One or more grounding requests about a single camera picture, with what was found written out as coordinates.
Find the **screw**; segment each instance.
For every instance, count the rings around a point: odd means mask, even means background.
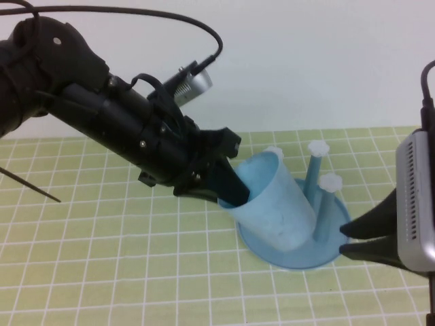
[[[118,83],[118,80],[116,79],[116,77],[112,76],[109,78],[109,87],[115,87],[117,83]]]

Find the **cable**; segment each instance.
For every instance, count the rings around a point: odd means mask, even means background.
[[[172,118],[177,122],[178,129],[180,131],[181,137],[184,139],[188,133],[186,121],[184,119],[183,113],[179,109],[177,103],[173,100],[172,96],[169,95],[168,91],[160,81],[147,73],[140,73],[138,76],[132,79],[131,84],[128,89],[131,89],[134,85],[136,85],[138,80],[143,80],[147,82],[149,85],[154,87],[157,93],[162,97],[162,100],[166,102],[165,104],[171,109]]]
[[[423,91],[423,104],[424,101],[432,100],[430,97],[430,91],[428,86],[428,75],[432,68],[435,67],[435,60],[430,62],[426,67],[424,67],[421,72],[421,90]]]
[[[15,1],[2,1],[0,3],[17,3],[22,4],[25,1],[15,0]],[[42,7],[26,7],[26,8],[16,8],[16,9],[4,9],[0,10],[0,16],[8,16],[8,15],[19,15],[26,13],[34,13],[35,10],[37,13],[41,12],[100,12],[100,13],[109,13],[109,14],[130,14],[130,15],[141,15],[141,16],[153,16],[153,17],[161,17],[172,20],[178,20],[181,22],[186,22],[188,24],[194,25],[210,34],[217,41],[217,50],[214,54],[210,55],[204,61],[202,61],[198,66],[196,66],[192,70],[192,74],[196,75],[200,73],[205,67],[210,65],[216,58],[221,54],[222,49],[224,48],[224,43],[222,38],[216,33],[210,26],[200,22],[199,20],[193,19],[191,17],[174,14],[171,12],[161,12],[158,10],[148,10],[148,9],[139,9],[139,8],[127,8],[127,7],[100,7],[95,5],[49,5]]]

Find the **vent slot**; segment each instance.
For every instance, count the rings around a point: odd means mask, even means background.
[[[418,237],[417,227],[417,192],[415,179],[414,144],[410,142],[405,149],[406,162],[406,235],[407,240],[416,240]]]

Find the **grid mat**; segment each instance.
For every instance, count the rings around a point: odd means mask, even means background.
[[[413,130],[241,133],[232,164],[278,145],[304,178],[309,141],[325,139],[322,172],[343,178],[355,218],[394,188],[394,151]],[[146,187],[90,139],[3,140],[0,166],[62,200],[0,177],[0,325],[425,325],[425,279],[344,257],[272,267],[215,204]]]

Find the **silver device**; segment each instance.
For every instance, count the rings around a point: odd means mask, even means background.
[[[208,91],[212,85],[211,78],[205,69],[195,76],[189,73],[176,89],[174,100],[181,107]]]
[[[435,270],[435,225],[428,133],[408,136],[396,150],[397,237],[402,263],[416,272]]]

